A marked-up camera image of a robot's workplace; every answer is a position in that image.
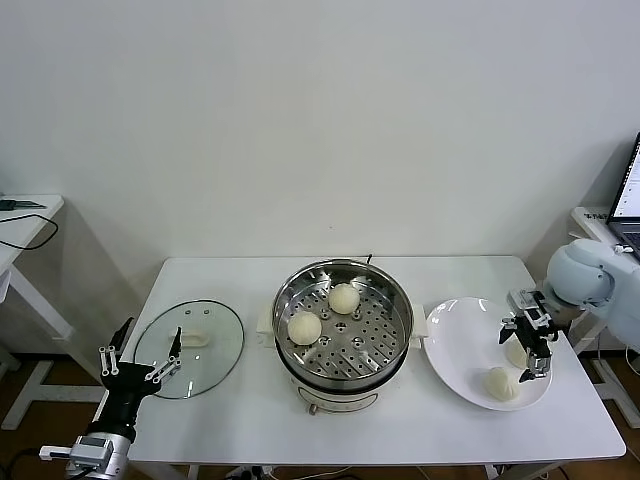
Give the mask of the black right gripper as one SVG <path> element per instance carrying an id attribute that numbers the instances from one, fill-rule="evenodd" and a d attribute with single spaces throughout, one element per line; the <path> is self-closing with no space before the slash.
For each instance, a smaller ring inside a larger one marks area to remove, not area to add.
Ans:
<path id="1" fill-rule="evenodd" d="M 524 383 L 545 378 L 551 368 L 551 351 L 546 334 L 539 333 L 525 316 L 502 319 L 499 343 L 504 344 L 512 335 L 516 336 L 527 352 L 526 368 L 518 382 Z"/>

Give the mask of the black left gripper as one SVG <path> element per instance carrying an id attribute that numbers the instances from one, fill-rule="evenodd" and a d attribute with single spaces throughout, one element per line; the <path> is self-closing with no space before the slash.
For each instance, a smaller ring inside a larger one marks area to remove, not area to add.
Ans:
<path id="1" fill-rule="evenodd" d="M 167 358 L 152 367 L 136 363 L 119 363 L 119 352 L 134 318 L 129 317 L 113 334 L 107 346 L 99 348 L 101 379 L 107 398 L 90 433 L 109 433 L 135 438 L 138 410 L 146 396 L 154 395 L 166 377 L 181 368 L 181 327 L 176 329 Z"/>

